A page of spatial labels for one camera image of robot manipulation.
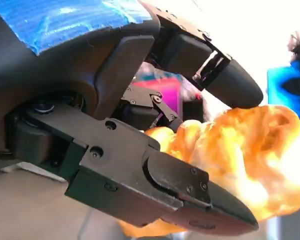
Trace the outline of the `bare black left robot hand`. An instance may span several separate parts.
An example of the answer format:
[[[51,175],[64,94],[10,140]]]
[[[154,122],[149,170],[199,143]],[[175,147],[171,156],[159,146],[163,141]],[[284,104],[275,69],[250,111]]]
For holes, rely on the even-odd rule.
[[[257,230],[240,200],[145,134],[176,132],[182,119],[159,91],[132,84],[144,62],[231,108],[263,100],[234,58],[166,10],[138,0],[0,0],[0,169],[31,163],[65,179],[68,197],[136,227]]]

